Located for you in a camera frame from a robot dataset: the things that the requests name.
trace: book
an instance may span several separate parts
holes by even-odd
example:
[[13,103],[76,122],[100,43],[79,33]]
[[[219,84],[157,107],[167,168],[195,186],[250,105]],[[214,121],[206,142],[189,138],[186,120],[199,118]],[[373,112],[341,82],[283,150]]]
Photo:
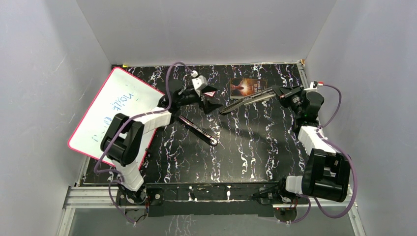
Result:
[[230,79],[230,98],[241,99],[252,95],[268,87],[268,83],[263,79],[252,78],[231,78]]

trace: marble surface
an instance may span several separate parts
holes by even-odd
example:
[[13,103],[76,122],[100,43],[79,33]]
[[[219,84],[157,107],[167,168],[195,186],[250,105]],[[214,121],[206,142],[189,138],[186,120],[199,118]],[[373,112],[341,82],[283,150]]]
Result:
[[[192,66],[218,89],[214,99],[228,105],[230,78],[261,78],[268,86],[301,84],[296,64]],[[158,89],[165,87],[167,66],[128,67],[126,70]],[[190,83],[182,66],[171,79]],[[303,145],[291,131],[293,115],[276,99],[240,107],[227,116],[204,115],[198,105],[182,107],[181,115],[219,140],[211,147],[175,123],[157,130],[141,167],[145,182],[261,182],[300,175],[307,161]],[[91,160],[84,184],[108,183],[111,175],[97,176]]]

